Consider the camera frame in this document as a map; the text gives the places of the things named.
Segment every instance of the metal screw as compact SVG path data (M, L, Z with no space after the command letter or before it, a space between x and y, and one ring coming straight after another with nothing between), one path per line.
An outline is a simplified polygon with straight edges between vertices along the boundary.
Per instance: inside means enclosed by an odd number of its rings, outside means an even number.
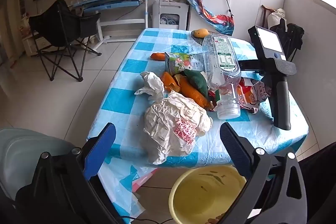
M81 149L79 147L75 147L71 150L71 153L74 155L78 155L81 152Z
M49 156L49 153L48 153L48 152L43 152L43 153L41 154L41 158L42 158L42 159L46 159L48 156Z
M292 152L289 152L288 154L287 154L287 156L290 158L290 159L295 159L295 155L294 155L294 153L292 153Z
M259 155L263 155L263 154L265 154L265 150L263 150L262 148L257 148L255 151L256 151L257 154L259 154Z

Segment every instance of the white screen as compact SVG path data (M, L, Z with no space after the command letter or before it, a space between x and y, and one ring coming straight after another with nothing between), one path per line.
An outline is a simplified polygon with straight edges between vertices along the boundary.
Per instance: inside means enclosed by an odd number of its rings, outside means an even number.
M265 48L269 48L271 50L282 52L281 44L279 38L276 33L269 32L264 29L257 28L260 40L262 45Z

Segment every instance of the clear plastic bottle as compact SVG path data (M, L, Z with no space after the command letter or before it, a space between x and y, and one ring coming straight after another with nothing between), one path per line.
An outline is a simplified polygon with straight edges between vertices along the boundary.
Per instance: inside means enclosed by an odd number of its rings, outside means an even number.
M241 78L238 60L230 39L222 34L210 34L203 41L203 57L207 83L216 93L218 119L240 116L237 85Z

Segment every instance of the snack bag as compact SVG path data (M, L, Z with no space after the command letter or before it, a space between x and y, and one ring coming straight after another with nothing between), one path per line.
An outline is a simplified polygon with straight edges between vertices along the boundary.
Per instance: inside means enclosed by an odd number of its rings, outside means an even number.
M259 110L259 104L270 96L271 88L261 81L242 77L237 86L237 93L240 107L255 114Z
M204 71L203 54L185 54L165 52L165 70L175 75L184 69Z

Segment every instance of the checkered tablecloth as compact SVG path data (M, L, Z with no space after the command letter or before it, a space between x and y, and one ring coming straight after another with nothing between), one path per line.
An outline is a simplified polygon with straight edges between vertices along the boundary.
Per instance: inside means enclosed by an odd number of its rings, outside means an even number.
M257 59L254 48L246 41L231 38L237 58ZM152 71L161 76L165 70L163 61L150 60L153 52L201 53L188 31L146 29L128 52L112 80L102 101L88 138L97 136L107 122L112 122L117 137L102 165L99 176L102 184L120 215L137 216L142 207L131 193L132 181L153 170L153 167L199 167L211 164L227 164L231 161L219 137L223 121L216 112L209 112L213 119L211 130L198 138L193 152L185 157L168 156L159 166L151 164L143 142L148 136L143 132L144 113L150 106L148 95L135 96L143 87L140 73ZM260 79L254 72L242 72L243 77ZM290 94L290 119L292 129L281 130L273 126L268 100L253 115L241 110L241 116L227 120L238 133L246 137L254 147L262 147L268 153L282 150L302 139L308 133L308 125Z

